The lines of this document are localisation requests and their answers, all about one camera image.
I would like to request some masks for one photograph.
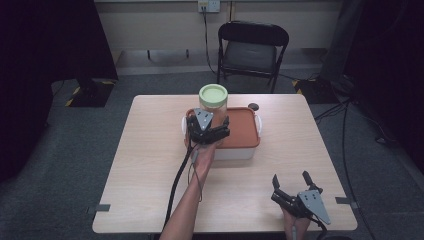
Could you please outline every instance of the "electrical outlet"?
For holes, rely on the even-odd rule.
[[[208,5],[209,5],[209,0],[198,0],[197,1],[197,11],[198,12],[203,12],[203,11],[207,12]]]
[[[220,0],[209,0],[208,12],[219,12],[220,10]]]
[[[197,11],[198,12],[219,12],[220,0],[198,0],[197,1]]]

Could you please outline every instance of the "power cord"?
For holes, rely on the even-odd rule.
[[[349,186],[349,190],[350,190],[350,192],[351,192],[351,194],[352,194],[353,201],[354,201],[355,203],[358,203],[358,200],[357,200],[357,198],[356,198],[356,195],[355,195],[355,193],[353,192],[352,183],[350,182],[350,177],[349,177],[349,171],[347,170],[347,165],[346,165],[345,139],[346,139],[346,116],[347,116],[348,108],[349,108],[349,102],[347,102],[347,104],[346,104],[346,108],[345,108],[346,110],[345,110],[344,117],[343,117],[343,130],[342,130],[342,159],[343,159],[343,167],[344,167],[344,171],[345,171],[345,174],[346,174],[346,179],[347,179],[347,184],[348,184],[348,186]],[[371,227],[369,226],[368,221],[367,221],[367,219],[365,218],[364,213],[362,212],[362,209],[361,209],[361,207],[359,206],[359,204],[358,204],[358,211],[359,211],[359,214],[361,215],[362,220],[363,220],[363,221],[364,221],[364,223],[365,223],[365,227],[367,228],[368,232],[369,232],[369,233],[370,233],[370,235],[371,235],[371,238],[372,238],[373,240],[376,240],[376,238],[375,238],[375,236],[374,236],[374,233],[372,232]]]
[[[315,79],[316,77],[319,76],[319,72],[312,73],[308,78],[297,78],[297,77],[292,77],[292,76],[284,75],[284,74],[281,74],[281,73],[279,73],[278,75],[279,76],[282,76],[282,77],[285,77],[285,78],[288,78],[288,79],[291,79],[291,80],[311,81],[311,80],[313,80],[313,79]]]
[[[62,80],[62,84],[60,85],[60,87],[53,93],[53,97],[55,97],[59,92],[60,92],[60,90],[62,90],[62,88],[63,88],[63,85],[65,84],[65,80]]]
[[[202,199],[203,199],[203,188],[202,188],[202,184],[201,184],[200,179],[199,179],[199,175],[197,175],[196,168],[194,167],[194,164],[196,163],[198,155],[199,155],[199,152],[196,150],[193,153],[193,156],[191,157],[191,164],[190,164],[190,168],[188,169],[188,175],[187,175],[187,184],[190,184],[190,170],[193,167],[194,175],[197,178],[197,184],[199,185],[199,189],[200,189],[200,200],[199,200],[199,202],[201,202]]]
[[[327,54],[328,54],[328,50],[325,49],[325,51],[321,55],[319,55],[318,59],[320,60],[321,63],[325,62],[325,57],[327,56]]]
[[[326,117],[333,117],[336,116],[337,114],[339,114],[340,112],[342,112],[343,110],[346,109],[345,104],[349,103],[349,101],[351,101],[351,99],[347,99],[343,102],[340,102],[339,104],[337,104],[336,106],[324,111],[323,113],[321,113],[320,115],[318,115],[317,117],[315,117],[315,121],[317,121],[317,125],[319,125],[321,123],[321,120],[326,118]]]
[[[325,235],[327,235],[327,227],[319,220],[319,218],[315,215],[317,219],[312,217],[309,218],[312,222],[318,224],[318,226],[322,229],[321,233],[318,235],[317,240],[323,240]]]
[[[352,109],[350,109],[349,111],[350,111],[351,113],[353,113],[353,114],[355,114],[355,115],[357,115],[357,116],[360,116],[360,117],[362,117],[362,118],[364,118],[364,119],[366,119],[366,120],[368,120],[368,121],[372,122],[373,124],[375,124],[375,125],[376,125],[379,129],[380,129],[380,132],[381,132],[381,134],[383,135],[383,137],[384,137],[385,139],[389,140],[390,142],[396,142],[396,139],[393,139],[393,138],[390,138],[389,136],[387,136],[386,132],[384,132],[383,127],[381,127],[381,125],[380,125],[377,121],[375,121],[375,120],[373,120],[373,119],[371,119],[371,118],[369,118],[369,117],[366,117],[366,116],[364,116],[364,115],[362,115],[362,114],[360,114],[360,113],[358,113],[358,112],[355,112],[355,111],[354,111],[354,110],[352,110]]]
[[[206,61],[211,69],[212,73],[216,75],[216,72],[212,69],[211,61],[209,58],[209,47],[208,47],[208,24],[206,23],[206,7],[202,7],[203,20],[205,22],[205,43],[206,43]]]
[[[175,176],[174,183],[172,184],[171,194],[169,196],[169,201],[168,201],[168,209],[166,211],[165,223],[163,225],[163,228],[165,228],[166,224],[169,221],[169,218],[171,217],[172,203],[174,202],[175,190],[177,189],[181,174],[183,173],[184,168],[187,165],[188,158],[190,157],[191,153],[193,152],[193,149],[196,146],[197,144],[194,147],[191,146],[191,136],[190,134],[188,134],[187,153],[184,157],[183,162],[181,163],[181,166],[177,172],[177,175]]]

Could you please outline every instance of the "table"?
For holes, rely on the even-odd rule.
[[[262,119],[261,143],[250,160],[215,161],[200,203],[195,232],[283,231],[283,215],[270,198],[272,177],[290,195],[307,189],[302,172],[324,189],[332,224],[329,230],[354,230],[346,197],[305,98],[297,94],[229,95],[229,107],[257,103]],[[159,233],[165,220],[172,183],[186,149],[181,119],[197,107],[197,95],[143,95],[134,98],[97,212],[97,233]],[[174,204],[187,186],[187,169]],[[311,224],[310,230],[320,230]]]

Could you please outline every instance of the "black chair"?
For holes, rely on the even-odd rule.
[[[231,21],[219,28],[219,56],[217,83],[221,71],[226,74],[249,75],[268,78],[272,82],[271,93],[289,43],[288,33],[281,27],[256,22]],[[223,40],[228,41],[224,53]],[[277,59],[277,47],[281,47]]]

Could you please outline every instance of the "forearm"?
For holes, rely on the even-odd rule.
[[[210,151],[208,148],[199,151],[200,153],[195,164],[198,178],[193,174],[186,191],[161,234],[161,240],[188,240],[193,236],[201,188],[203,188],[212,164],[214,150],[212,148],[212,151]]]

